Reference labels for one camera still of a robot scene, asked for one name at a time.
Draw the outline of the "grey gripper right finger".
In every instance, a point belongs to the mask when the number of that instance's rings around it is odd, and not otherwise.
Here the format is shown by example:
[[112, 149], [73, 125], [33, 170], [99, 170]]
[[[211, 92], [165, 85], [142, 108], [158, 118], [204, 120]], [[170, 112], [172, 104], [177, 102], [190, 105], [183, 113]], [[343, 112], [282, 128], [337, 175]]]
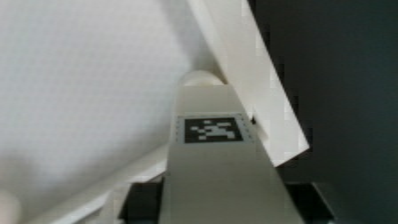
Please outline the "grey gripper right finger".
[[327, 192], [314, 182], [286, 182], [288, 194], [304, 224], [339, 224]]

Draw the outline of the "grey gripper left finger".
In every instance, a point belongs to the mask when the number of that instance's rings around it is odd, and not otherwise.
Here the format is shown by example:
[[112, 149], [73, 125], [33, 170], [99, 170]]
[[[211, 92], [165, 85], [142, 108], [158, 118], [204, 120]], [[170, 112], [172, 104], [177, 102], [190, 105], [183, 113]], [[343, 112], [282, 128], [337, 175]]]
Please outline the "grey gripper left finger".
[[126, 184], [103, 206], [103, 224], [158, 224], [161, 182]]

